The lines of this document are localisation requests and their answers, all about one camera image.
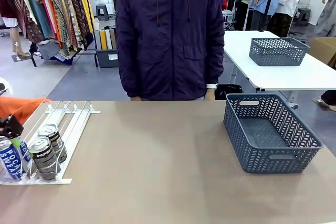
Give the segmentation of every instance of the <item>gray plastic basket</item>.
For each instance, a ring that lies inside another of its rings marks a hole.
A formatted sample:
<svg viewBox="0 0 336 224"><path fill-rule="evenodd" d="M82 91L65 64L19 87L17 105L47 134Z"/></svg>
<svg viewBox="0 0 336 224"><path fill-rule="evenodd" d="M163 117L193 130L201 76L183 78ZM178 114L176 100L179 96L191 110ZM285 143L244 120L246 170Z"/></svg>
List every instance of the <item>gray plastic basket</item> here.
<svg viewBox="0 0 336 224"><path fill-rule="evenodd" d="M224 124L247 173L301 173L323 147L275 94L228 94Z"/></svg>
<svg viewBox="0 0 336 224"><path fill-rule="evenodd" d="M249 56L259 66L299 66L308 48L293 38L254 38Z"/></svg>

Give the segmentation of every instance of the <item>blue can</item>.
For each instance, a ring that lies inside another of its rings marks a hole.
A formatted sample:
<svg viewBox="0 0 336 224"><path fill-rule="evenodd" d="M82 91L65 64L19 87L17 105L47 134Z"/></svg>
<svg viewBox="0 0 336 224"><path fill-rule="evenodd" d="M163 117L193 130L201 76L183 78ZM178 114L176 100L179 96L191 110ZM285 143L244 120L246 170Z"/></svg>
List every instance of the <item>blue can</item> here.
<svg viewBox="0 0 336 224"><path fill-rule="evenodd" d="M20 155L9 139L0 140L0 160L13 179L19 180L21 178Z"/></svg>
<svg viewBox="0 0 336 224"><path fill-rule="evenodd" d="M21 137L16 137L14 139L11 139L11 142L14 145L14 147L17 149L20 157L24 157L24 160L27 163L29 163L29 161L31 160L32 157L30 156L30 153L27 152L28 147L27 147L27 144L25 143L25 141L23 141L21 139Z"/></svg>

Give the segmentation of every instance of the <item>wristwatch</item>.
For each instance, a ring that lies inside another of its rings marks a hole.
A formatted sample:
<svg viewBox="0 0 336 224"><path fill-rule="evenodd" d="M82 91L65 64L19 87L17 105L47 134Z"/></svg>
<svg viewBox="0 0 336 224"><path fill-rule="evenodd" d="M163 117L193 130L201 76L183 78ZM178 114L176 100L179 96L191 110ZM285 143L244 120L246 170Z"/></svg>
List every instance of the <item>wristwatch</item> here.
<svg viewBox="0 0 336 224"><path fill-rule="evenodd" d="M218 84L207 84L206 85L207 89L217 89L217 87L218 87Z"/></svg>

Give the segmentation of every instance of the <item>hooded jacket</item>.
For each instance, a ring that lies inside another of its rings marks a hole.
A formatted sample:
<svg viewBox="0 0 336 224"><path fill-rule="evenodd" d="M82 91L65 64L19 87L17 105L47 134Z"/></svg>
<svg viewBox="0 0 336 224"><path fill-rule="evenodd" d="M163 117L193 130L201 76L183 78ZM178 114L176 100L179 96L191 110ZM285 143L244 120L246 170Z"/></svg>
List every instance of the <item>hooded jacket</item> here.
<svg viewBox="0 0 336 224"><path fill-rule="evenodd" d="M194 100L223 73L221 0L118 0L117 50L129 97Z"/></svg>

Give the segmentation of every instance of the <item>cardboard box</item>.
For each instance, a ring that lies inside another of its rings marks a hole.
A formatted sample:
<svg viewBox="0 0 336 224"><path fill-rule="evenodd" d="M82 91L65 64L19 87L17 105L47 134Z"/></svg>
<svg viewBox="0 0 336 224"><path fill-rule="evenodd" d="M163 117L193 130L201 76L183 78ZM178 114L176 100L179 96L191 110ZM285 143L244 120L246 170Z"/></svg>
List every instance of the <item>cardboard box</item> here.
<svg viewBox="0 0 336 224"><path fill-rule="evenodd" d="M336 66L336 38L314 38L308 53L329 67Z"/></svg>

